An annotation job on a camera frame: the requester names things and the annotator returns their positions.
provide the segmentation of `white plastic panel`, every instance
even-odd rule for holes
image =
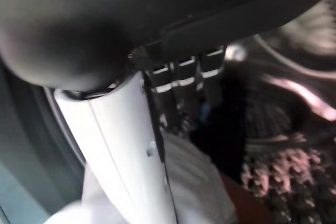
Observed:
[[[132,224],[176,223],[138,72],[111,93],[55,99],[97,180]]]

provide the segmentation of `white fabric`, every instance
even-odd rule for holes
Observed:
[[[188,140],[164,134],[166,166],[179,224],[231,224],[235,208],[208,156]],[[82,201],[53,215],[46,224],[127,224],[108,200],[89,167]]]

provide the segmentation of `white pants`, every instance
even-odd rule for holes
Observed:
[[[163,133],[166,166],[179,224],[231,224],[235,208],[216,167],[188,140]],[[108,200],[89,166],[82,201],[54,214],[46,224],[127,224]]]

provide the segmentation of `wire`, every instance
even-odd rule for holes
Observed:
[[[290,59],[287,59],[284,55],[275,51],[272,47],[270,47],[267,44],[267,42],[259,34],[254,35],[253,38],[268,53],[270,53],[274,58],[276,58],[278,61],[285,64],[286,66],[288,66],[288,67],[290,67],[290,68],[292,68],[292,69],[294,69],[298,72],[306,74],[308,76],[314,76],[314,77],[319,77],[319,78],[336,80],[336,71],[325,72],[325,71],[318,71],[318,70],[313,70],[313,69],[306,68],[302,65],[299,65],[299,64],[295,63],[294,61],[292,61]]]

